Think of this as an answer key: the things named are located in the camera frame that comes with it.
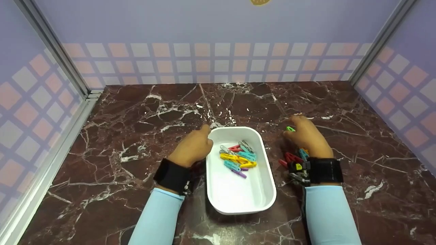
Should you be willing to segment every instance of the black wrist strap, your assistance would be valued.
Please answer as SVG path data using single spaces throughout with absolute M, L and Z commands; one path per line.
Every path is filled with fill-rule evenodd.
M 177 165 L 170 160 L 163 158 L 160 166 L 154 175 L 157 184 L 185 195 L 189 184 L 190 169 Z
M 334 158 L 315 158 L 309 157 L 310 162 L 309 178 L 310 183 L 319 184 L 323 182 L 343 183 L 341 165 Z

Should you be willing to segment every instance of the red marble surface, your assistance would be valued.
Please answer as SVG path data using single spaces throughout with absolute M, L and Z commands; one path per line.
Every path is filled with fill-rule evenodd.
M 161 158 L 205 121 L 261 134 L 277 199 L 264 212 L 223 216 L 207 200 L 199 164 L 174 244 L 307 244 L 301 188 L 277 162 L 296 112 L 341 160 L 363 244 L 436 244 L 434 176 L 345 82 L 108 86 L 20 244 L 127 244 Z

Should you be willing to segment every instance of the forearm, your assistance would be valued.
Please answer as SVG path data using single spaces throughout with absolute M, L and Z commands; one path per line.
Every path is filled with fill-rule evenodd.
M 173 243 L 184 196 L 154 188 L 136 224 L 129 245 Z
M 306 219 L 314 245 L 360 245 L 342 186 L 306 187 Z

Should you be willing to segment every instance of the white bowl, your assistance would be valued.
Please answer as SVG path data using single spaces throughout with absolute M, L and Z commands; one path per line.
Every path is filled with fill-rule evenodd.
M 212 206 L 225 215 L 251 214 L 270 208 L 277 191 L 260 134 L 249 127 L 221 127 L 213 129 L 209 139 L 214 146 L 206 157 L 206 184 Z M 220 145 L 231 147 L 242 140 L 257 156 L 257 166 L 243 172 L 246 179 L 224 166 L 219 156 Z

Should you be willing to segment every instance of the purple wall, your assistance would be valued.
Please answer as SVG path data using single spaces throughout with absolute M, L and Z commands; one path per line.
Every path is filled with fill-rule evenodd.
M 36 0 L 91 88 L 348 80 L 399 0 Z
M 419 1 L 357 90 L 436 174 L 436 2 Z
M 13 1 L 0 3 L 0 228 L 79 96 Z

